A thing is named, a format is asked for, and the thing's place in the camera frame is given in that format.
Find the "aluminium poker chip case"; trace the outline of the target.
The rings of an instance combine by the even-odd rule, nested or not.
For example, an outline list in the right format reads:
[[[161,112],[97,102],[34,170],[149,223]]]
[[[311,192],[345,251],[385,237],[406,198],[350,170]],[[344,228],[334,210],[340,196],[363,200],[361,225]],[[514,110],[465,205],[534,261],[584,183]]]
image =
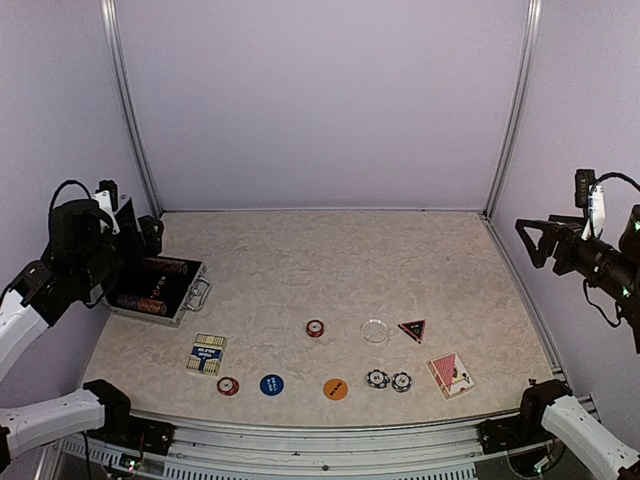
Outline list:
[[[199,312],[211,292],[211,282],[206,278],[206,265],[199,260],[160,255],[160,258],[182,260],[189,264],[187,275],[163,275],[145,270],[141,261],[123,267],[116,274],[115,285],[106,293],[105,301],[117,314],[177,327],[188,312]],[[116,305],[118,295],[133,295],[163,301],[167,313],[163,316],[130,311]]]

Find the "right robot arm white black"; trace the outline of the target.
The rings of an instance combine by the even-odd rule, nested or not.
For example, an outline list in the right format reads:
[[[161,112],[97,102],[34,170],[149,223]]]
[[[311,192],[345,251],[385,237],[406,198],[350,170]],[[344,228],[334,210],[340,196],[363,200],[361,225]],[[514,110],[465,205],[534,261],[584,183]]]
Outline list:
[[[634,205],[619,239],[619,247],[591,237],[582,238],[588,221],[552,215],[548,220],[516,221],[532,264],[545,265],[552,257],[553,272],[577,272],[583,287],[600,289],[614,300],[616,318],[627,321],[639,343],[639,206]],[[525,390],[520,413],[511,426],[523,444],[544,432],[556,437],[597,479],[637,479],[639,452],[618,440],[588,415],[569,387],[559,380],[535,384]]]

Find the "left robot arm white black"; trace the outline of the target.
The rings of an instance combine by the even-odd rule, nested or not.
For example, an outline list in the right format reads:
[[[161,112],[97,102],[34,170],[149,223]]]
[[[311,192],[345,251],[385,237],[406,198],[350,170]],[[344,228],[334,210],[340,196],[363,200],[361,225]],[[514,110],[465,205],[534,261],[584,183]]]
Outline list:
[[[1,372],[16,361],[76,302],[92,309],[127,268],[162,250],[164,224],[137,216],[130,198],[112,180],[96,192],[65,203],[51,201],[48,243],[1,294]],[[23,453],[78,432],[110,435],[121,445],[140,434],[131,401],[105,380],[70,394],[1,411],[1,465]]]

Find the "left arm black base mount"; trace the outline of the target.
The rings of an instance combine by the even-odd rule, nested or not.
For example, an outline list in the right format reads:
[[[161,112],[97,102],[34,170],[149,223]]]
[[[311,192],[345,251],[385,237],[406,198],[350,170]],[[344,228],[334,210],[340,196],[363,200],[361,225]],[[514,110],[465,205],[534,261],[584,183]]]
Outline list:
[[[102,427],[90,430],[88,436],[138,453],[167,456],[173,442],[175,426],[132,415],[123,406],[105,410]]]

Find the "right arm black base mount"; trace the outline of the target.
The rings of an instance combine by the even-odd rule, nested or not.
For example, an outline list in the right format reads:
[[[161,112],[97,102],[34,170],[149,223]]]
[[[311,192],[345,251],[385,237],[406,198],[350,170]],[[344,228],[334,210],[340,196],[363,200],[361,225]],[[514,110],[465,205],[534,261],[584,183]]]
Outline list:
[[[524,448],[552,439],[550,433],[540,425],[531,423],[522,414],[484,420],[477,430],[484,455]]]

